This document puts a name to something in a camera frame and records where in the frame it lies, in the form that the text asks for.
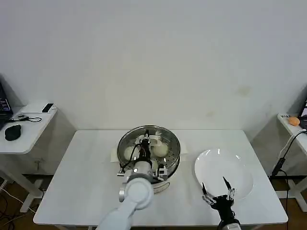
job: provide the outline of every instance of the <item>black mouse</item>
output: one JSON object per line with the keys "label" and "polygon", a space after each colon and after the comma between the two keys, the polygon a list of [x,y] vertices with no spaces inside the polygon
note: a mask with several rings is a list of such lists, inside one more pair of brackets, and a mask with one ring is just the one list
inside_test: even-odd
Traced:
{"label": "black mouse", "polygon": [[21,125],[11,126],[4,132],[6,140],[16,140],[21,134]]}

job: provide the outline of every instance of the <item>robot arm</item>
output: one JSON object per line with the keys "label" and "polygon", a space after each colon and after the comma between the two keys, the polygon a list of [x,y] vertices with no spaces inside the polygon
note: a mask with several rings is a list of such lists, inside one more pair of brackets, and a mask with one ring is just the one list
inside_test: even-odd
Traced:
{"label": "robot arm", "polygon": [[135,178],[127,183],[125,200],[119,208],[111,211],[98,225],[97,230],[129,230],[135,210],[142,210],[153,199],[154,189],[148,180]]}
{"label": "robot arm", "polygon": [[140,155],[134,162],[133,169],[126,171],[124,175],[127,183],[123,183],[119,192],[119,201],[122,204],[102,219],[97,230],[129,230],[135,210],[142,210],[151,203],[154,189],[150,183],[152,162],[150,161],[149,144],[149,134],[146,132],[144,139],[139,144],[141,146]]}
{"label": "robot arm", "polygon": [[207,193],[204,183],[202,183],[202,199],[211,206],[211,208],[219,212],[221,222],[218,230],[241,230],[240,222],[235,219],[235,213],[231,210],[234,204],[235,189],[230,186],[230,183],[223,177],[228,188],[228,194],[213,197]]}

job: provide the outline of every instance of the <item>wooden floor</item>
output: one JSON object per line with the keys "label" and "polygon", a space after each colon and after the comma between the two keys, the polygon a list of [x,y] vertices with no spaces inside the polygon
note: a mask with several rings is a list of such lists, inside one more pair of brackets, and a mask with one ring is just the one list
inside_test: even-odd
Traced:
{"label": "wooden floor", "polygon": [[[274,180],[273,186],[276,190],[285,190],[287,188],[286,183],[283,180]],[[21,188],[16,183],[8,184],[5,188],[10,194],[16,196],[20,200],[25,200],[27,196],[27,192]],[[304,198],[307,198],[307,191],[303,193]],[[5,199],[8,201],[8,206],[5,211],[6,203]],[[281,200],[283,206],[285,207],[285,199]],[[32,204],[33,209],[37,209],[38,203]],[[25,216],[20,217],[14,221],[11,221],[11,224],[6,224],[11,217],[4,217],[3,212],[5,211],[5,215],[7,216],[19,216],[22,215],[19,213],[19,209],[21,204],[19,201],[11,198],[3,191],[0,193],[0,230],[58,230],[58,228],[54,226],[41,226],[33,223],[34,214],[32,212],[28,212]],[[289,216],[289,230],[302,230],[307,229],[307,213],[303,213],[299,206],[297,205],[294,199],[288,200],[288,216]],[[75,230],[85,230],[85,227],[77,227],[73,228]],[[155,230],[190,230],[190,229],[203,229],[203,230],[215,230],[216,228],[206,228],[206,227],[169,227],[169,228],[155,228]],[[268,225],[260,228],[261,230],[285,230],[286,225]]]}

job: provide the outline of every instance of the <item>white table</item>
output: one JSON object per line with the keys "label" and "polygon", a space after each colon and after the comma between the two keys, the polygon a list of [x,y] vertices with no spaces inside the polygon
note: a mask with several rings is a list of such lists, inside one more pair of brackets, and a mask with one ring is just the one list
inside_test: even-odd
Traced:
{"label": "white table", "polygon": [[[22,107],[14,110],[14,119],[17,119],[18,114],[20,114],[20,110]],[[54,114],[57,112],[56,109],[52,110],[50,114],[29,114],[29,117],[41,117],[42,120],[40,122],[29,122],[29,121],[22,121],[22,122],[14,122],[14,123],[7,123],[1,130],[0,130],[0,155],[7,155],[7,154],[26,154],[28,153],[35,143],[37,142],[40,135],[45,130],[46,126],[49,124],[50,120],[53,118]],[[14,125],[21,125],[21,136],[13,141],[7,141],[5,139],[4,132],[8,127]],[[23,206],[21,207],[21,212],[26,212],[30,207],[33,199],[41,198],[42,191],[38,188],[40,187],[42,180],[37,180],[35,184],[32,184],[29,180],[27,180],[15,167],[15,165],[11,164],[10,162],[1,163],[0,164],[0,171],[4,172],[10,179],[14,180],[18,183],[21,187],[26,189],[29,192],[26,200],[24,201]]]}
{"label": "white table", "polygon": [[[288,217],[247,137],[241,130],[173,130],[189,154],[180,161],[170,186],[154,196],[151,205],[133,216],[134,226],[216,226],[217,211],[201,198],[201,186],[192,173],[195,158],[210,148],[228,149],[250,169],[254,188],[233,210],[243,225],[284,223]],[[110,152],[126,131],[77,131],[34,217],[36,224],[97,226],[119,206],[123,181]]]}
{"label": "white table", "polygon": [[[300,126],[293,126],[289,124],[288,118],[290,117],[290,115],[287,113],[279,113],[277,117],[290,135],[295,135],[298,133],[299,130],[302,129],[302,127]],[[297,136],[295,141],[302,149],[302,151],[307,155],[307,134],[301,134]],[[289,180],[289,187],[290,190],[288,197],[295,198],[302,211],[307,212],[307,203],[301,194],[301,192],[307,188],[307,178],[305,178],[298,184],[295,184],[293,180]],[[286,198],[286,191],[276,191],[276,193],[279,198]]]}

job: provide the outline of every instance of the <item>white wall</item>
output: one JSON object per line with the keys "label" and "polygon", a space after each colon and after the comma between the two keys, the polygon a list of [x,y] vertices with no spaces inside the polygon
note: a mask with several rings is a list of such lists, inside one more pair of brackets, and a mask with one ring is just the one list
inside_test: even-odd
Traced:
{"label": "white wall", "polygon": [[57,133],[68,136],[157,124],[239,128],[252,140],[306,85],[306,9],[303,0],[2,0],[0,72],[16,101],[53,101],[71,123]]}

